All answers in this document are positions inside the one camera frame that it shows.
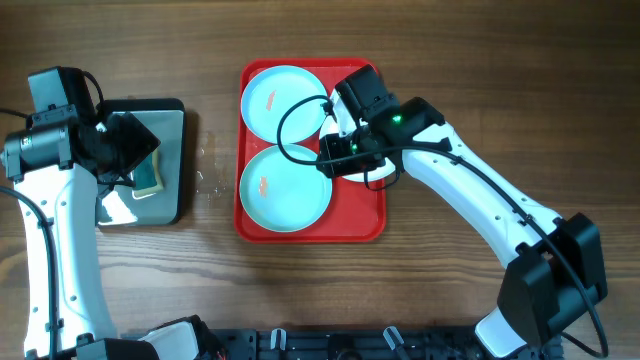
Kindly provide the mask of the yellow green sponge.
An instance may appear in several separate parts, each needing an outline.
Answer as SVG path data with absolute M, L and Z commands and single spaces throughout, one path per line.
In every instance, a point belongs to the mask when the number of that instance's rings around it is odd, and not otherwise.
M 164 190 L 159 173 L 159 153 L 154 150 L 132 172 L 135 185 L 132 190 L 134 199 L 152 196 Z

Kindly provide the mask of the white plate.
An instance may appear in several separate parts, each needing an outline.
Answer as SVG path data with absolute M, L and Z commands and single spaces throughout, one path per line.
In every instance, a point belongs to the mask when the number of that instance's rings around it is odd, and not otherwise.
M 330 100 L 333 103 L 333 113 L 335 117 L 327 116 L 325 118 L 320 128 L 319 138 L 329 134 L 339 134 L 343 137 L 356 129 L 356 124 L 336 89 L 332 91 Z M 367 172 L 367 179 L 369 182 L 381 180 L 394 174 L 395 170 L 395 165 L 386 158 L 385 164 L 382 167 Z

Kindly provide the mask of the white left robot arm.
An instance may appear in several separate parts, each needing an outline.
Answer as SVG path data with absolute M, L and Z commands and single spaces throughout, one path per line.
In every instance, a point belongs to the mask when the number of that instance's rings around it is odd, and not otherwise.
M 10 134 L 1 154 L 18 199 L 28 252 L 28 359 L 199 359 L 220 344 L 197 316 L 162 324 L 139 340 L 120 338 L 104 297 L 96 209 L 103 191 L 124 185 L 160 141 L 133 114 L 97 122 L 36 115 Z

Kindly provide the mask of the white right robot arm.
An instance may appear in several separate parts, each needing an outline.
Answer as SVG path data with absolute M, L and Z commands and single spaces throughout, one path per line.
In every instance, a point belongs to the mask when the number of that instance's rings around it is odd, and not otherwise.
M 495 253 L 505 269 L 497 305 L 475 326 L 485 350 L 506 358 L 561 336 L 593 357 L 608 356 L 595 309 L 607 295 L 604 257 L 588 217 L 565 219 L 528 198 L 422 98 L 400 105 L 390 95 L 334 97 L 323 108 L 341 126 L 321 138 L 319 170 L 338 177 L 391 162 L 434 190 Z

